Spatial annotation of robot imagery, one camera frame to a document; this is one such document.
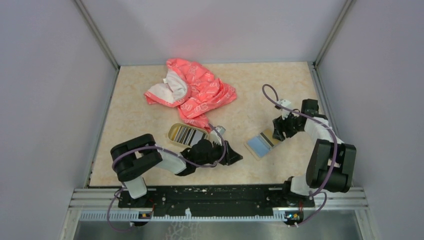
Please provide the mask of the beige blue card holder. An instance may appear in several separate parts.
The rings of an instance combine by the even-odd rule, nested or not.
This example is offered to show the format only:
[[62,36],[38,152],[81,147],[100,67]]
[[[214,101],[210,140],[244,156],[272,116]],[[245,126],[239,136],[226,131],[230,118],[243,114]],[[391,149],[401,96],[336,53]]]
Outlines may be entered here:
[[260,139],[259,134],[250,138],[244,145],[248,151],[253,155],[258,161],[269,154],[273,149],[270,149],[265,146],[264,142]]

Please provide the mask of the gold card tin box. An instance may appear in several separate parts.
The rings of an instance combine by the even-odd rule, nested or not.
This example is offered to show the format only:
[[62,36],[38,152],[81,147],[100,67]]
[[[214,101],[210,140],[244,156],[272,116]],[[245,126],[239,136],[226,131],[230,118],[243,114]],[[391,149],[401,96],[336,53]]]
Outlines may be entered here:
[[176,146],[191,148],[200,140],[209,140],[209,133],[198,127],[183,123],[175,123],[170,127],[167,138]]

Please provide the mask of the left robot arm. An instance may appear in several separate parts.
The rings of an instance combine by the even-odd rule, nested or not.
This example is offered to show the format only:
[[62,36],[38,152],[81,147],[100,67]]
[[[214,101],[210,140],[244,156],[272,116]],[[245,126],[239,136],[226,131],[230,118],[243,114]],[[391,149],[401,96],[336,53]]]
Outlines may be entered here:
[[218,164],[230,166],[243,159],[220,136],[209,140],[203,133],[196,133],[183,137],[183,140],[188,142],[188,146],[179,153],[157,145],[150,133],[120,143],[110,150],[112,170],[128,191],[132,203],[138,207],[149,203],[150,193],[142,175],[152,168],[185,177],[198,168],[214,168]]

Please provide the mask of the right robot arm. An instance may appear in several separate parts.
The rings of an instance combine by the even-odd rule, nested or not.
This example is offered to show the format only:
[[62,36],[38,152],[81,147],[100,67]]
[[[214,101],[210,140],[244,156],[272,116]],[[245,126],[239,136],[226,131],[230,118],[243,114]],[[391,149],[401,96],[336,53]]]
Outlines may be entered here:
[[319,112],[315,99],[304,99],[300,109],[292,109],[291,102],[278,101],[281,115],[273,122],[272,137],[284,141],[299,132],[307,133],[314,148],[302,176],[290,177],[290,185],[282,191],[281,199],[287,206],[295,206],[302,196],[321,190],[346,193],[352,185],[356,147],[339,139],[330,127],[328,118]]

